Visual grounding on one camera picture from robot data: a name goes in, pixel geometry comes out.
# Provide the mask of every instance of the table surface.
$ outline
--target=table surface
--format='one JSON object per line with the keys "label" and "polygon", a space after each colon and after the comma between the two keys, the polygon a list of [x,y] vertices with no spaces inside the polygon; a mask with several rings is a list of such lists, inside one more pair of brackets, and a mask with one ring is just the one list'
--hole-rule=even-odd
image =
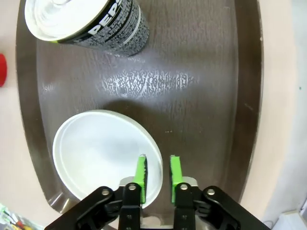
{"label": "table surface", "polygon": [[[278,12],[273,10],[277,2]],[[0,202],[38,224],[47,225],[59,214],[45,200],[24,136],[15,63],[18,7],[18,0],[0,0],[0,21],[6,22],[0,23],[0,52],[6,55],[9,67],[7,82],[0,88],[0,146],[3,157],[0,168],[5,172],[0,175],[1,187],[5,188],[0,191]],[[293,76],[296,72],[290,7],[287,0],[260,0],[265,57],[264,91],[258,140],[242,199],[242,205],[259,218],[263,216],[275,188],[294,113]],[[276,52],[280,46],[283,50]],[[281,92],[287,93],[286,100],[280,96]]]}

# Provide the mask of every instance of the brown tray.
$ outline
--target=brown tray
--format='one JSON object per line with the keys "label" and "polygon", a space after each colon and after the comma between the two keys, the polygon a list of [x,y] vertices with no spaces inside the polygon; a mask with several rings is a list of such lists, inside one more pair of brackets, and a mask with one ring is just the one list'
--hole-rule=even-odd
{"label": "brown tray", "polygon": [[171,221],[173,154],[201,188],[217,185],[240,200],[260,111],[257,0],[139,0],[151,34],[133,57],[36,40],[26,28],[24,2],[17,28],[20,105],[33,165],[55,210],[78,200],[57,175],[53,138],[66,119],[93,109],[133,118],[157,142],[165,176],[147,214]]}

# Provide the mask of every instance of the colorful object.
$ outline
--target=colorful object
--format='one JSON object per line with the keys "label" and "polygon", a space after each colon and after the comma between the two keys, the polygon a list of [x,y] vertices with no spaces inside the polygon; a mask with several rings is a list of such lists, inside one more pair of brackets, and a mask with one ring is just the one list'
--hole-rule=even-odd
{"label": "colorful object", "polygon": [[8,71],[8,68],[7,68],[5,56],[3,54],[0,54],[0,87],[2,87],[5,83],[7,71]]}

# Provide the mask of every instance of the white bowl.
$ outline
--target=white bowl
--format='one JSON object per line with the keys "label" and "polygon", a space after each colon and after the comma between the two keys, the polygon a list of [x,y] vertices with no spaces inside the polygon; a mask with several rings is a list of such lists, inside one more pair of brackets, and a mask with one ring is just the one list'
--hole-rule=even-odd
{"label": "white bowl", "polygon": [[101,186],[117,190],[121,179],[135,175],[142,154],[148,164],[147,207],[161,190],[163,167],[157,144],[139,123],[112,111],[89,111],[64,122],[53,142],[57,172],[80,200]]}

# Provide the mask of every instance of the red bottle cap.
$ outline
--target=red bottle cap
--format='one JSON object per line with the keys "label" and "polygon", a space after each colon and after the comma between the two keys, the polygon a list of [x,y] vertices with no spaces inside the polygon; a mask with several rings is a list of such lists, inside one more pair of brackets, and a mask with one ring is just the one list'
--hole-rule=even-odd
{"label": "red bottle cap", "polygon": [[0,54],[0,87],[4,85],[7,73],[8,67],[6,65],[5,56]]}

